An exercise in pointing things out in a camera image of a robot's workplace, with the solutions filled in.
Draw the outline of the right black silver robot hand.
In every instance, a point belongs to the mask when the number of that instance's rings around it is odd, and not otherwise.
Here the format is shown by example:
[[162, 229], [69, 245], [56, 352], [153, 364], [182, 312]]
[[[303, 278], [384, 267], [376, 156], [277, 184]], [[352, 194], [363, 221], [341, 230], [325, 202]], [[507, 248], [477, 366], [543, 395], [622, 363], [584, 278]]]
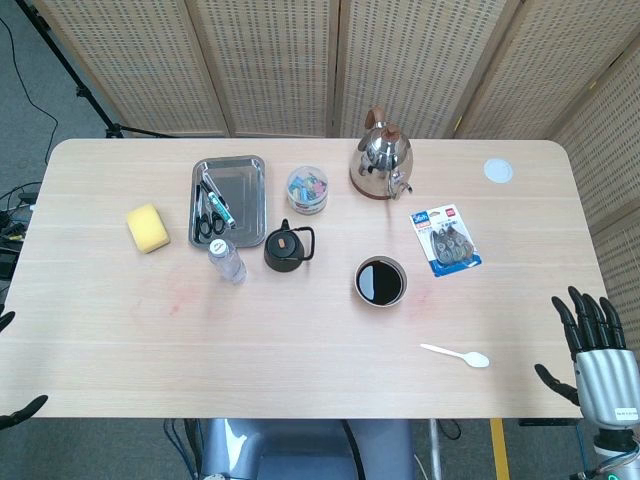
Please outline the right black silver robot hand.
[[580, 408], [600, 429], [631, 430], [639, 426], [639, 366], [627, 348], [624, 329], [613, 304], [570, 286], [574, 308], [551, 298], [568, 345], [576, 384], [555, 378], [542, 364], [534, 370], [556, 394]]

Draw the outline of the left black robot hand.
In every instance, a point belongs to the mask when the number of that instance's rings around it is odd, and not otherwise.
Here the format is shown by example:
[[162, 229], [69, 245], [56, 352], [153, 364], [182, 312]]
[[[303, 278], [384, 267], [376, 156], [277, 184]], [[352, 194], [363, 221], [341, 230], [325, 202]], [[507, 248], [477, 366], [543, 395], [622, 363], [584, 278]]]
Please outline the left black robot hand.
[[[15, 318], [14, 311], [4, 312], [4, 305], [1, 305], [1, 330], [4, 330]], [[0, 430], [5, 430], [17, 426], [30, 418], [32, 418], [48, 401], [49, 397], [45, 394], [39, 395], [29, 402], [21, 410], [15, 411], [9, 415], [2, 415], [0, 420]]]

